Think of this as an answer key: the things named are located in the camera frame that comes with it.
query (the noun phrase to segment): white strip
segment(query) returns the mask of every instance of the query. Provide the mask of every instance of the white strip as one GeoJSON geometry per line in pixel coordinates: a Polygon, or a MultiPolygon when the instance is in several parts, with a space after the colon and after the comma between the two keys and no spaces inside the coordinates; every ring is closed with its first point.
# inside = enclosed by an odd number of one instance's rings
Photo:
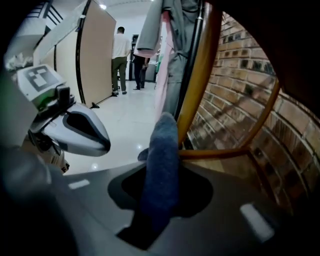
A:
{"type": "Polygon", "coordinates": [[[69,188],[72,190],[76,190],[76,189],[82,188],[84,186],[87,186],[89,184],[90,184],[89,180],[83,179],[83,180],[80,180],[77,182],[70,183],[69,188]]]}
{"type": "Polygon", "coordinates": [[[252,204],[247,203],[242,205],[240,207],[240,212],[245,217],[260,242],[263,243],[275,235],[273,228],[266,222],[252,204]]]}

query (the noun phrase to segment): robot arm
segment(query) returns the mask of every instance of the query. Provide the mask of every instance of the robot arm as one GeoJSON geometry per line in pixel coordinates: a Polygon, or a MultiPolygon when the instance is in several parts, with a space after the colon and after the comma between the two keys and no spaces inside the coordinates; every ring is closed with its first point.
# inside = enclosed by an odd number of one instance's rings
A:
{"type": "Polygon", "coordinates": [[[21,69],[17,82],[38,110],[28,134],[41,152],[51,146],[93,157],[109,152],[109,136],[100,119],[90,108],[76,103],[66,81],[50,66],[21,69]]]}

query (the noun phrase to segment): olive green pants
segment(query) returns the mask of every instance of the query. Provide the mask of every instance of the olive green pants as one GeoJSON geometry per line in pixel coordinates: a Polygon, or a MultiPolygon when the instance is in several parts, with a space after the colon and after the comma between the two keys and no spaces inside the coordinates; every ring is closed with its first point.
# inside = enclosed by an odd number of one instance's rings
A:
{"type": "Polygon", "coordinates": [[[113,58],[111,61],[112,88],[114,92],[118,91],[118,70],[120,75],[121,91],[126,90],[126,67],[127,57],[113,58]]]}

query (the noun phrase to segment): white shirt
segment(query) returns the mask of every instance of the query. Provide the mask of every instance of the white shirt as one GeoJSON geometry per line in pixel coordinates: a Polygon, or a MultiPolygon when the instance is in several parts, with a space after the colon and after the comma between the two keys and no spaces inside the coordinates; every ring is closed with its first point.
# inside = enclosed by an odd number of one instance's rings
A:
{"type": "Polygon", "coordinates": [[[131,50],[131,41],[124,34],[115,34],[113,38],[112,59],[118,57],[127,57],[131,50]]]}

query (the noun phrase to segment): black metal pole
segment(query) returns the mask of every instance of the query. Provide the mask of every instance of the black metal pole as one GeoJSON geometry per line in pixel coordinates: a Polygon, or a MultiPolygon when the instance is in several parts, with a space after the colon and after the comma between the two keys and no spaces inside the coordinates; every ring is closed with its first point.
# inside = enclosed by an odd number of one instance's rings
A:
{"type": "Polygon", "coordinates": [[[192,41],[191,41],[188,59],[184,68],[183,78],[182,78],[181,87],[180,87],[179,101],[178,101],[178,105],[174,115],[174,118],[176,121],[178,120],[178,117],[182,108],[182,104],[184,103],[184,99],[187,93],[192,70],[194,68],[199,41],[200,41],[201,32],[202,32],[202,27],[204,23],[204,15],[205,15],[205,1],[199,0],[198,1],[198,17],[194,23],[192,41]]]}

